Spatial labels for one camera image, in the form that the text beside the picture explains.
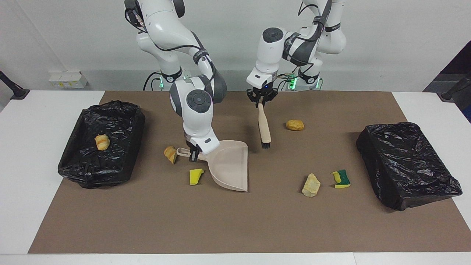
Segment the black stand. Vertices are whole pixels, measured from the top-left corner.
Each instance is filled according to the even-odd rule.
[[[0,80],[13,91],[13,96],[10,99],[24,99],[30,91],[29,89],[23,89],[21,86],[11,81],[2,71],[0,71]]]
[[[471,85],[471,72],[469,72],[463,79],[458,81],[458,83],[456,83],[456,85],[450,88],[450,90],[443,92],[441,94],[438,94],[438,96],[443,102],[454,102],[453,95],[456,92],[461,91],[470,85]]]

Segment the food scrap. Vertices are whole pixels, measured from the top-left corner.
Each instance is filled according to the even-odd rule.
[[[110,146],[110,139],[106,134],[98,135],[95,137],[95,143],[97,144],[98,150],[104,151]]]
[[[304,123],[301,120],[289,120],[286,122],[286,128],[291,131],[302,131]]]
[[[317,180],[314,174],[309,174],[304,187],[302,188],[302,194],[307,197],[314,197],[317,195],[319,188],[321,187],[321,182]]]
[[[168,146],[164,151],[163,155],[165,155],[172,164],[175,164],[175,160],[177,160],[177,150],[173,146]]]

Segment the yellow green sponge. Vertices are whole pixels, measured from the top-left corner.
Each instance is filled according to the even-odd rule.
[[[343,189],[343,188],[350,187],[350,180],[347,177],[347,171],[345,169],[332,172],[332,174],[336,182],[336,185],[335,185],[336,189]]]
[[[190,185],[198,184],[203,173],[204,170],[202,168],[190,169]]]

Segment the black trash bag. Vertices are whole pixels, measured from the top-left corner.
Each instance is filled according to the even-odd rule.
[[[369,125],[357,148],[376,196],[389,208],[404,211],[463,193],[417,124]]]
[[[121,101],[84,109],[67,142],[58,172],[83,188],[115,186],[131,177],[146,117],[139,106]],[[106,134],[110,146],[99,151],[97,135]]]

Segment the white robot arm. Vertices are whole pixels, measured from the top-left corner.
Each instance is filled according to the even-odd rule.
[[[179,18],[185,13],[183,0],[125,0],[129,22],[140,30],[136,39],[143,51],[152,54],[161,66],[164,86],[170,86],[173,110],[183,117],[185,139],[196,161],[219,146],[211,127],[213,103],[220,103],[226,93],[224,79],[216,70],[207,50],[196,34]],[[193,57],[202,72],[183,79],[183,69],[176,51]]]
[[[322,66],[319,53],[338,54],[345,48],[346,38],[340,29],[345,1],[303,0],[304,9],[309,8],[315,15],[312,26],[302,27],[299,32],[287,32],[283,28],[268,28],[263,32],[255,67],[247,77],[247,83],[254,87],[247,92],[253,102],[263,97],[265,103],[276,96],[273,81],[281,58],[299,66],[298,83],[307,86],[315,83]]]

